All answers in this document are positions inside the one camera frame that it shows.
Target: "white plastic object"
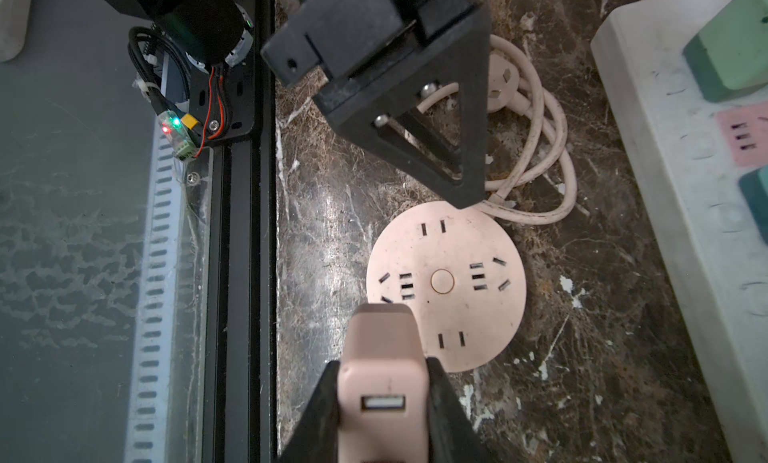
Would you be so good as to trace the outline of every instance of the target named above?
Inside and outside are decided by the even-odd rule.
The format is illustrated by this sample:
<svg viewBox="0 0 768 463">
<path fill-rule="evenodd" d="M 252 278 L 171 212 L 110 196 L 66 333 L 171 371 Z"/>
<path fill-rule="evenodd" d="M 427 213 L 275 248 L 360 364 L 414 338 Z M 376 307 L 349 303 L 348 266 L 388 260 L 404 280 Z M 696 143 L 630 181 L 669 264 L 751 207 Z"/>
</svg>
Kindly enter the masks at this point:
<svg viewBox="0 0 768 463">
<path fill-rule="evenodd" d="M 405 303 L 425 356 L 447 372 L 491 361 L 518 331 L 523 264 L 507 233 L 475 208 L 426 202 L 393 219 L 376 240 L 366 278 L 370 303 Z"/>
<path fill-rule="evenodd" d="M 768 89 L 706 102 L 682 57 L 730 1 L 620 7 L 592 52 L 731 456 L 743 463 L 768 455 L 768 247 L 736 185 L 752 169 L 736 165 L 715 115 L 768 100 Z"/>
<path fill-rule="evenodd" d="M 32 0 L 0 0 L 0 61 L 16 57 L 24 47 Z"/>
</svg>

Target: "gray glass surface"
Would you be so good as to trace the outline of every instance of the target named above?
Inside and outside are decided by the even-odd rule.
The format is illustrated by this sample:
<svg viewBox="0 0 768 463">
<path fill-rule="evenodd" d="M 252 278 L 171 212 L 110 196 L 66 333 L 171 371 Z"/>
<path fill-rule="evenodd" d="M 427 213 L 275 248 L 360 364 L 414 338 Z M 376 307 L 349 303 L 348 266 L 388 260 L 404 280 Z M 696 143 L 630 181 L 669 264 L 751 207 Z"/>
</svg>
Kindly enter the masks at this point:
<svg viewBox="0 0 768 463">
<path fill-rule="evenodd" d="M 137 24 L 103 0 L 32 0 L 24 50 L 0 63 L 2 461 L 197 458 L 209 155 L 191 192 L 187 169 L 158 164 L 170 150 L 131 87 Z M 178 232 L 149 280 L 150 244 L 168 241 L 160 172 Z M 162 341 L 142 340 L 157 314 Z M 139 369 L 167 379 L 140 391 Z"/>
</svg>

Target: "pink circular socket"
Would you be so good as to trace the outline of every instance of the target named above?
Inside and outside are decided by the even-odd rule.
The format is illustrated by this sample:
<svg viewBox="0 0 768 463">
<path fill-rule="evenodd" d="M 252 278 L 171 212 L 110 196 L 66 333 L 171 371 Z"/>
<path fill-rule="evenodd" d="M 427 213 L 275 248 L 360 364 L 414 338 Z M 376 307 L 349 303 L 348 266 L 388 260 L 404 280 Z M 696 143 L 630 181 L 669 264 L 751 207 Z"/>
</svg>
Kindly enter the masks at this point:
<svg viewBox="0 0 768 463">
<path fill-rule="evenodd" d="M 424 355 L 447 372 L 501 353 L 525 309 L 525 273 L 507 233 L 485 213 L 445 201 L 410 208 L 384 228 L 366 287 L 371 303 L 410 307 Z"/>
</svg>

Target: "screw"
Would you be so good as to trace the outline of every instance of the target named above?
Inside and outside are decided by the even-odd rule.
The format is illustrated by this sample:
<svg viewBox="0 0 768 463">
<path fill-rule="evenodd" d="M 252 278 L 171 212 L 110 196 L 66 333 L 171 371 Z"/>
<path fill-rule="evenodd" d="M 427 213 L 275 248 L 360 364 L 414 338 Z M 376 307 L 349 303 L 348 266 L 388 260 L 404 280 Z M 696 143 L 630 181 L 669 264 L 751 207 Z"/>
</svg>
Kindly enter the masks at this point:
<svg viewBox="0 0 768 463">
<path fill-rule="evenodd" d="M 388 114 L 380 114 L 373 121 L 373 126 L 375 126 L 377 128 L 381 128 L 382 126 L 386 125 L 388 122 L 389 122 L 389 115 Z"/>
<path fill-rule="evenodd" d="M 436 91 L 437 91 L 437 84 L 429 83 L 422 86 L 421 93 L 419 94 L 421 94 L 422 98 L 427 98 L 431 96 L 433 93 L 435 93 Z"/>
</svg>

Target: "round button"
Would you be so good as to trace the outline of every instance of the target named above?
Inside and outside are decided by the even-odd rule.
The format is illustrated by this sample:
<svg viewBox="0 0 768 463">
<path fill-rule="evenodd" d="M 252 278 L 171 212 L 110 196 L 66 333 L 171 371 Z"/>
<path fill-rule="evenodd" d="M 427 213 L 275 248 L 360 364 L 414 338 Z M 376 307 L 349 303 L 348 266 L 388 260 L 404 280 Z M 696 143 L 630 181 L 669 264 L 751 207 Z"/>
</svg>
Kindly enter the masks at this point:
<svg viewBox="0 0 768 463">
<path fill-rule="evenodd" d="M 447 269 L 439 269 L 432 274 L 432 289 L 445 295 L 453 289 L 453 275 Z"/>
</svg>

